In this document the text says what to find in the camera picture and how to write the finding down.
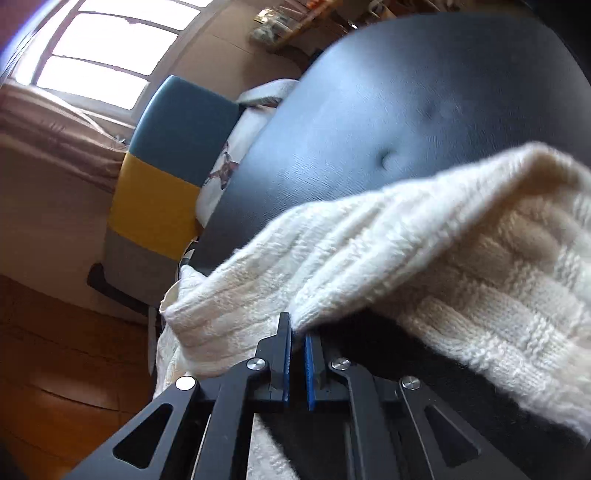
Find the cream knitted sweater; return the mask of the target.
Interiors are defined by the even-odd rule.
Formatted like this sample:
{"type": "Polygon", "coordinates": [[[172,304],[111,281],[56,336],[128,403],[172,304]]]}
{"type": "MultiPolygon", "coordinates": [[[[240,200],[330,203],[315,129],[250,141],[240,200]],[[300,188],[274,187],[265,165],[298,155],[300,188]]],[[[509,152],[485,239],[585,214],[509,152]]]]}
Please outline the cream knitted sweater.
{"type": "Polygon", "coordinates": [[[165,293],[162,393],[252,357],[281,313],[377,374],[416,375],[525,474],[590,439],[590,170],[542,143],[270,221],[165,293]]]}

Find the grey yellow blue chair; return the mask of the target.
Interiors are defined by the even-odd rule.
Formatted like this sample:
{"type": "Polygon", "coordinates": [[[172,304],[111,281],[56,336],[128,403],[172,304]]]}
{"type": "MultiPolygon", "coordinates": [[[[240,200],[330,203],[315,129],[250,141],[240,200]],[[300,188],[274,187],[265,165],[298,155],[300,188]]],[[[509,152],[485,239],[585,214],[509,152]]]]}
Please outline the grey yellow blue chair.
{"type": "Polygon", "coordinates": [[[182,78],[163,82],[123,159],[88,286],[141,316],[159,304],[202,231],[195,203],[241,114],[235,102],[182,78]]]}

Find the brown curtain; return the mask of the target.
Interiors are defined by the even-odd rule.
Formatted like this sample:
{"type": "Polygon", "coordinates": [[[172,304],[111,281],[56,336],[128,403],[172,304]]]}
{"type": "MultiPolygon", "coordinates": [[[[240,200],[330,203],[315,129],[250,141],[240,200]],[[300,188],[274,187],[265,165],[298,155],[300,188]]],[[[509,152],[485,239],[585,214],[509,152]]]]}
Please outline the brown curtain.
{"type": "Polygon", "coordinates": [[[115,190],[127,147],[80,109],[37,87],[1,86],[1,148],[115,190]]]}

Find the black leather sofa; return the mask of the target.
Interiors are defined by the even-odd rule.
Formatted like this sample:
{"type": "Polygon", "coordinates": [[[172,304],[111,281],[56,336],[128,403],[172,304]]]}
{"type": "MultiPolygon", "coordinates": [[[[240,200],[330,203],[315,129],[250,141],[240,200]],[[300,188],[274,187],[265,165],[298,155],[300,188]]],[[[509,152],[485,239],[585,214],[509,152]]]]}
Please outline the black leather sofa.
{"type": "MultiPolygon", "coordinates": [[[[208,275],[271,219],[424,178],[531,141],[590,167],[590,83],[538,20],[440,13],[346,35],[311,65],[231,177],[190,261],[208,275]]],[[[374,375],[425,381],[530,479],[562,479],[585,441],[533,415],[369,310],[325,328],[374,375]]],[[[303,479],[346,479],[341,425],[263,417],[303,479]]]]}

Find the white printed pillow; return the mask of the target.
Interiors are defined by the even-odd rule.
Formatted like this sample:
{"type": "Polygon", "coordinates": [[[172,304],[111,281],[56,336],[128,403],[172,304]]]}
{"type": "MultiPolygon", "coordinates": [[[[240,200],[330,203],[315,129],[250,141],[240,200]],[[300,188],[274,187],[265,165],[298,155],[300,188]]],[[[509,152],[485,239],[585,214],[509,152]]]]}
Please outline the white printed pillow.
{"type": "Polygon", "coordinates": [[[274,80],[246,90],[238,97],[238,106],[242,108],[242,114],[225,140],[221,153],[205,178],[195,202],[195,218],[201,227],[205,227],[211,219],[232,175],[245,158],[250,146],[297,83],[294,79],[274,80]]]}

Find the cluttered shelf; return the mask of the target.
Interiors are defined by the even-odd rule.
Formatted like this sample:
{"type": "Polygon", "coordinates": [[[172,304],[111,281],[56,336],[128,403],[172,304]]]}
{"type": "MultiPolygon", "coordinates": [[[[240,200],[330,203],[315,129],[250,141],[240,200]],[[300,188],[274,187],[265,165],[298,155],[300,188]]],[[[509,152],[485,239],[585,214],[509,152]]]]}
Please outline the cluttered shelf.
{"type": "Polygon", "coordinates": [[[345,35],[363,26],[397,17],[390,1],[280,1],[263,8],[253,21],[249,41],[280,51],[305,32],[325,24],[345,35]]]}

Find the window with frame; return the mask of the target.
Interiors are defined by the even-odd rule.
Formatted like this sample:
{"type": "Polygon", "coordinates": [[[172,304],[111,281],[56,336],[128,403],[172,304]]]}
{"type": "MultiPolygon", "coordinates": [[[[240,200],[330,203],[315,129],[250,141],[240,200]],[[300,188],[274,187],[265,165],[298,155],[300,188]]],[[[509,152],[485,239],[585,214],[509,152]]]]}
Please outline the window with frame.
{"type": "Polygon", "coordinates": [[[67,1],[17,54],[16,82],[125,112],[139,108],[215,1],[67,1]]]}

